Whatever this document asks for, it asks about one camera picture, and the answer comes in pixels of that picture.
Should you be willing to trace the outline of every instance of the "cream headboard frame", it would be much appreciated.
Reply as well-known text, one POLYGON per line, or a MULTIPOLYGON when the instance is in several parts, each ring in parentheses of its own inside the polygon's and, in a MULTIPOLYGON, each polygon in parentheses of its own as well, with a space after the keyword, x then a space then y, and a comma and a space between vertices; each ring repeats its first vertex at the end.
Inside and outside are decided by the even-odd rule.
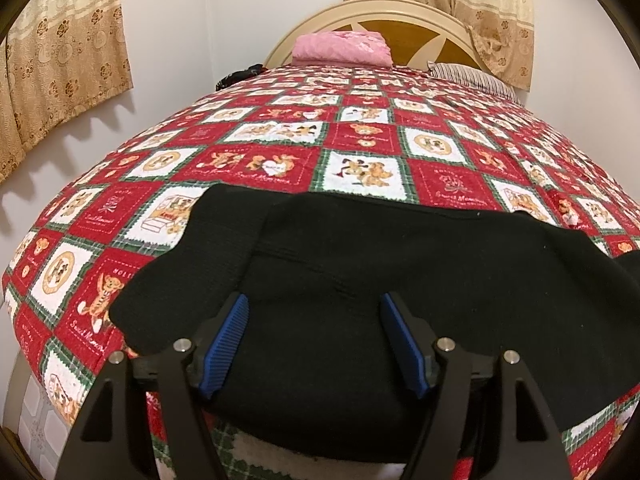
POLYGON ((265 67, 289 63, 293 45, 301 34, 329 30, 377 30, 391 47, 394 62, 411 68, 424 69, 428 61, 438 60, 460 62, 488 72, 460 20, 410 0, 350 0, 329 7, 280 40, 264 62, 265 67))

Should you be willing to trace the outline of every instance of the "black cloth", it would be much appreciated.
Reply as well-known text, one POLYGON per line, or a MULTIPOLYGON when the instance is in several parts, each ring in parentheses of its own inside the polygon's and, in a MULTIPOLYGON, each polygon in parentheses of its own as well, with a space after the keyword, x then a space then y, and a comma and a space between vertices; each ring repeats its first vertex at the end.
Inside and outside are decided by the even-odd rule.
POLYGON ((235 85, 245 79, 251 79, 265 72, 267 69, 261 64, 251 65, 246 70, 239 70, 238 72, 232 72, 229 75, 224 76, 220 81, 216 83, 216 92, 229 88, 231 85, 235 85))
POLYGON ((566 430, 640 382, 639 281, 637 251, 611 259, 582 232, 525 213, 217 184, 110 317, 149 354, 240 290, 249 323, 207 408, 289 449, 402 462, 429 401, 402 383, 381 294, 398 291, 468 351, 517 350, 566 430))

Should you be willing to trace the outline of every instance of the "black plastic bracket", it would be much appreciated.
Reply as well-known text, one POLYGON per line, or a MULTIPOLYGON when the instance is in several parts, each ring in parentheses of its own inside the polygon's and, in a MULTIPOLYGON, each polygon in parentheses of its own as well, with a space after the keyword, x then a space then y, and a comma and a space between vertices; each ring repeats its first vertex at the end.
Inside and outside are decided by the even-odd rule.
POLYGON ((131 361, 106 361, 82 404, 60 457, 56 480, 159 480, 146 395, 131 361))
POLYGON ((497 360, 484 398, 471 479, 572 480, 560 431, 516 352, 497 360))

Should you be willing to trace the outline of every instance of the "red and white checkered quilt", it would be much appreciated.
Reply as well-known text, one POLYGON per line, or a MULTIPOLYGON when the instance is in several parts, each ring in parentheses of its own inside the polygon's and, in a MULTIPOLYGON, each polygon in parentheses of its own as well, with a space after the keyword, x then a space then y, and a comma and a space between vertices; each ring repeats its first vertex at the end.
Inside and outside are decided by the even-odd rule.
MULTIPOLYGON (((583 230, 610 256, 640 247, 638 204, 514 103, 404 68, 271 70, 109 153, 52 200, 15 252, 2 277, 9 314, 36 377, 69 423, 106 356, 124 348, 109 304, 140 267, 178 242, 191 206, 217 182, 525 210, 583 230)), ((639 392, 563 434, 578 478, 623 431, 639 392)), ((149 413, 156 451, 168 463, 153 397, 149 413)), ((232 456, 225 465, 240 471, 232 456)), ((251 474, 238 478, 260 478, 251 474)))

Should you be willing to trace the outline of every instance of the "dark object on bed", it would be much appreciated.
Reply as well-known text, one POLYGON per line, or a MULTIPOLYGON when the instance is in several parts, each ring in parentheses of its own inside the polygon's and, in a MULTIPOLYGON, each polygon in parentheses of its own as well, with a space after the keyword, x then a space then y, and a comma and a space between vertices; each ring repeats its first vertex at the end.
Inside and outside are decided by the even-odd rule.
POLYGON ((638 258, 611 259, 582 232, 522 212, 217 184, 110 316, 153 354, 240 290, 251 317, 209 409, 289 449, 403 462, 425 409, 390 355, 380 295, 397 290, 471 352, 518 349, 565 430, 640 382, 638 258))
POLYGON ((263 67, 261 64, 256 64, 256 65, 251 65, 246 70, 233 72, 228 76, 223 77, 220 81, 218 81, 218 83, 216 84, 216 92, 219 92, 220 90, 223 90, 225 88, 229 88, 231 85, 235 85, 236 83, 244 81, 245 79, 251 79, 252 77, 256 77, 257 75, 260 75, 265 70, 267 69, 263 67))
MULTIPOLYGON (((56 478, 74 480, 79 474, 89 480, 158 480, 145 420, 145 392, 152 391, 159 393, 162 402, 177 477, 228 480, 197 397, 209 400, 212 393, 206 379, 209 357, 209 365, 218 368, 221 379, 213 389, 222 387, 248 311, 248 298, 233 292, 216 317, 200 325, 193 340, 178 339, 159 354, 133 361, 122 351, 113 352, 82 404, 56 478), (238 323, 239 317, 244 321, 238 323), (230 342, 229 326, 235 327, 230 330, 233 341, 221 344, 225 339, 230 342)), ((425 417, 401 480, 452 477, 473 388, 481 390, 486 410, 470 480, 571 480, 558 428, 517 352, 507 351, 497 358, 470 354, 452 339, 438 338, 394 292, 381 298, 380 319, 401 367, 402 362, 406 365, 403 370, 418 381, 428 381, 435 395, 433 416, 425 417)))

